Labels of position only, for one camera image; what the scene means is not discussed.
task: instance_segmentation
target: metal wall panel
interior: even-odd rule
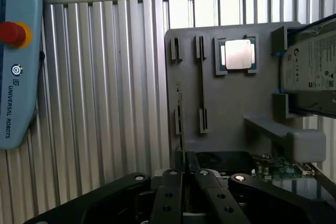
[[[0,151],[0,223],[22,223],[133,171],[169,167],[169,28],[308,23],[335,12],[335,0],[54,1],[45,7],[37,119],[20,148]],[[320,167],[335,180],[335,121],[304,122],[326,133]],[[318,195],[309,181],[278,186]]]

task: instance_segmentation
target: emergency stop button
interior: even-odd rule
[[[3,22],[0,24],[0,40],[3,43],[19,46],[26,39],[25,29],[14,22]]]

